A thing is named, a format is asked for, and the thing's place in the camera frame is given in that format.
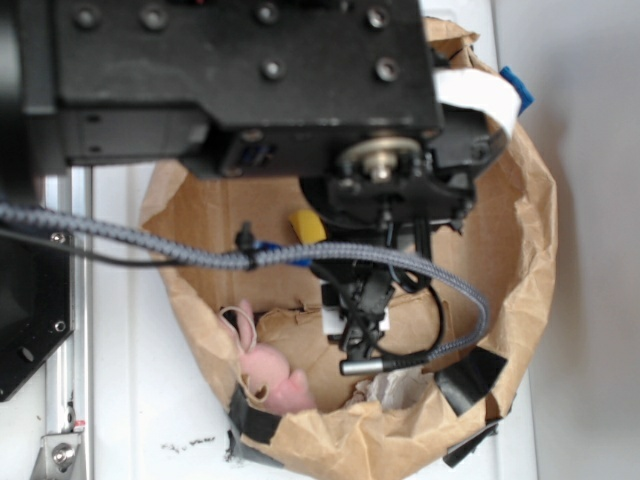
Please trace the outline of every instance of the crumpled paper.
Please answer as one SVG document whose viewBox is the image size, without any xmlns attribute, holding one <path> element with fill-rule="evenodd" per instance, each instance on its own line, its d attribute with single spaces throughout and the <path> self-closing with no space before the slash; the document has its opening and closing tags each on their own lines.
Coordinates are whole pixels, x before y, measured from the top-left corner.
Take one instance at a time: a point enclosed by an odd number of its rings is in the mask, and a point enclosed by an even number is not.
<svg viewBox="0 0 640 480">
<path fill-rule="evenodd" d="M 343 408 L 361 402 L 379 402 L 382 410 L 402 410 L 414 405 L 433 382 L 433 373 L 422 373 L 422 367 L 379 373 L 373 380 L 356 383 L 353 397 Z"/>
<path fill-rule="evenodd" d="M 426 22 L 431 44 L 456 67 L 490 69 L 471 49 L 477 36 L 451 22 Z M 260 341 L 279 348 L 293 368 L 310 378 L 319 409 L 283 417 L 269 442 L 243 443 L 286 468 L 326 480 L 398 480 L 442 457 L 447 449 L 510 410 L 516 389 L 547 323 L 555 280 L 557 213 L 555 183 L 524 130 L 517 126 L 508 152 L 478 180 L 478 204 L 464 234 L 441 229 L 433 237 L 434 260 L 479 288 L 489 299 L 491 330 L 480 342 L 508 363 L 491 393 L 458 417 L 435 382 L 417 403 L 385 411 L 379 402 L 340 408 L 363 378 L 338 372 L 343 354 L 322 334 L 316 279 L 304 269 L 274 267 L 251 273 L 192 268 L 161 274 L 203 376 L 226 407 L 239 380 L 237 353 L 214 311 L 250 299 L 268 312 Z M 261 237 L 296 243 L 288 215 L 308 207 L 298 182 L 234 180 L 202 182 L 177 163 L 159 164 L 142 207 L 143 227 L 213 251 L 233 248 L 243 220 Z M 438 283 L 447 305 L 447 339 L 468 333 L 477 312 Z M 397 295 L 391 331 L 382 345 L 415 351 L 437 336 L 437 311 L 425 292 Z M 428 367 L 443 368 L 458 354 Z"/>
</svg>

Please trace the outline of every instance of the white tape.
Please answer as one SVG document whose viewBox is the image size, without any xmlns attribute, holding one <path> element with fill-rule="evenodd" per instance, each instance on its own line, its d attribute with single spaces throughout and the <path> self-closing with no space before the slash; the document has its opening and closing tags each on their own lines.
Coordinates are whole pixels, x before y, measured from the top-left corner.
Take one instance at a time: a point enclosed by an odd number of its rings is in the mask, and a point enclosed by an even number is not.
<svg viewBox="0 0 640 480">
<path fill-rule="evenodd" d="M 322 330 L 325 335 L 342 335 L 346 326 L 347 322 L 340 317 L 338 308 L 322 306 Z M 381 332 L 387 332 L 391 328 L 388 307 L 384 309 L 384 320 L 378 323 L 378 328 L 380 328 Z"/>
<path fill-rule="evenodd" d="M 435 87 L 440 103 L 483 112 L 511 139 L 522 101 L 505 79 L 475 68 L 439 69 Z"/>
</svg>

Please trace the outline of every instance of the metal cylinder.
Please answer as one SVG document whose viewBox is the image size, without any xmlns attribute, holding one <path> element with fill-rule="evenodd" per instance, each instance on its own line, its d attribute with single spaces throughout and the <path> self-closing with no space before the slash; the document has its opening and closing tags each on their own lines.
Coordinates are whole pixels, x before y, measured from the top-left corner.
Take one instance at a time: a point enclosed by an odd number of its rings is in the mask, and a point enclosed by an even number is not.
<svg viewBox="0 0 640 480">
<path fill-rule="evenodd" d="M 340 362 L 340 373 L 342 375 L 373 375 L 384 371 L 384 364 L 381 358 L 371 360 L 343 360 Z"/>
</svg>

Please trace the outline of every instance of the yellow object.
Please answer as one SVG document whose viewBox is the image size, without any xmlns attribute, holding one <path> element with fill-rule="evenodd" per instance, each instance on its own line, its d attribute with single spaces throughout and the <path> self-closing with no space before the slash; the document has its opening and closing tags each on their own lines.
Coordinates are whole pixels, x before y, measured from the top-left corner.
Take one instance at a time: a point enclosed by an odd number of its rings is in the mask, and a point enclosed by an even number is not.
<svg viewBox="0 0 640 480">
<path fill-rule="evenodd" d="M 320 217 L 313 210 L 297 210 L 289 215 L 289 222 L 303 245 L 318 243 L 327 239 L 324 225 L 322 225 Z"/>
</svg>

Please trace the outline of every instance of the black tape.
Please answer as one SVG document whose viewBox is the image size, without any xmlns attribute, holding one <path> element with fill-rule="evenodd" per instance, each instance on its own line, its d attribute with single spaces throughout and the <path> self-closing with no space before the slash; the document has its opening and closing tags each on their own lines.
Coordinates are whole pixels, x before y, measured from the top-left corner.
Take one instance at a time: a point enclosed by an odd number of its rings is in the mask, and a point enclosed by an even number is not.
<svg viewBox="0 0 640 480">
<path fill-rule="evenodd" d="M 235 428 L 251 440 L 269 443 L 276 433 L 282 417 L 256 410 L 251 405 L 240 385 L 231 398 L 229 417 Z"/>
<path fill-rule="evenodd" d="M 478 448 L 478 445 L 480 445 L 485 438 L 491 437 L 492 435 L 495 435 L 497 433 L 498 422 L 491 422 L 484 429 L 480 430 L 480 432 L 476 433 L 468 440 L 465 440 L 461 444 L 451 447 L 449 449 L 449 452 L 444 457 L 442 457 L 442 460 L 449 467 L 454 468 L 469 454 L 475 452 L 476 448 Z"/>
<path fill-rule="evenodd" d="M 244 434 L 256 442 L 269 443 L 275 435 L 282 417 L 253 408 L 249 405 L 244 390 L 238 385 L 229 405 L 229 418 L 231 419 L 229 458 L 234 456 L 263 465 L 283 467 L 277 460 L 243 444 L 240 439 Z"/>
<path fill-rule="evenodd" d="M 507 360 L 480 347 L 458 363 L 440 370 L 435 380 L 442 394 L 460 416 L 493 388 Z"/>
</svg>

